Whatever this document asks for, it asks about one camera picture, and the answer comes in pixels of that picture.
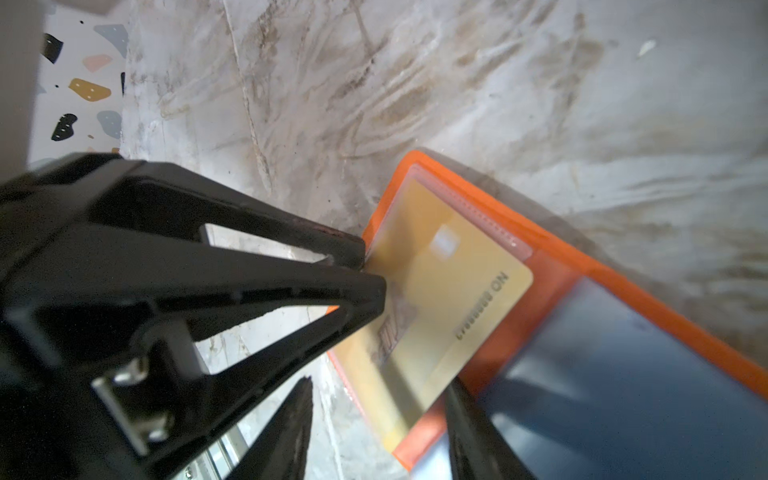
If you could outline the gold card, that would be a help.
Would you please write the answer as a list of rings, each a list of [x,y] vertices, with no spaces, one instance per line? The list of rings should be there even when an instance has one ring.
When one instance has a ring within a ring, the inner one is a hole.
[[[333,357],[392,452],[531,287],[533,273],[417,180],[399,189],[365,270],[386,281],[384,311]]]

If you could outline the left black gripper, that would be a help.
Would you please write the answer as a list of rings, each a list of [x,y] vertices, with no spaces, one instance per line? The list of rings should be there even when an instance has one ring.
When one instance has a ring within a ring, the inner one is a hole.
[[[203,222],[203,177],[171,163],[87,154],[2,184],[1,425],[51,419],[33,474],[166,479],[203,453]]]

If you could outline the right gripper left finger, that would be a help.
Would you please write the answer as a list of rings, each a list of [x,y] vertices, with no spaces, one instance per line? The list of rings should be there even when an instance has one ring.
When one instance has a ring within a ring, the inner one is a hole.
[[[235,479],[303,479],[313,417],[313,383],[297,381],[236,467]]]

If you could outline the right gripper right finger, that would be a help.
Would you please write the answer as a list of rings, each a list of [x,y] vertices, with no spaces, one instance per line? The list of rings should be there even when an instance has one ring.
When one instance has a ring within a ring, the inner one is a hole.
[[[454,479],[533,479],[462,381],[444,392],[449,461]]]

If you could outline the orange card holder wallet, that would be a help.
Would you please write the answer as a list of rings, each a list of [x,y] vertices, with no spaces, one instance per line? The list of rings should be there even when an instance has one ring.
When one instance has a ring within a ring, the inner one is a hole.
[[[533,273],[452,379],[533,479],[766,477],[764,369],[427,154],[412,151],[398,165],[365,229],[365,263],[409,180]],[[445,390],[394,451],[384,448],[415,479],[454,479]]]

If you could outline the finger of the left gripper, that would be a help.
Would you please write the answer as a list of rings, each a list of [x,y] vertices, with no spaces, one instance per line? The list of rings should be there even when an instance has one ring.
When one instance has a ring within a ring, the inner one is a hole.
[[[292,334],[217,373],[201,376],[191,388],[204,429],[204,449],[283,382],[317,356],[375,319],[383,310],[385,281],[338,266],[303,263],[203,245],[191,260],[201,260],[204,308],[189,323],[196,343],[242,322],[287,306],[323,305],[331,311]],[[51,419],[36,427],[19,422],[5,430],[5,474],[16,479],[76,479],[59,467],[33,474],[28,459],[47,460],[42,439]]]
[[[139,162],[93,207],[107,225],[199,241],[215,225],[302,248],[359,270],[362,238],[298,217],[171,163]]]

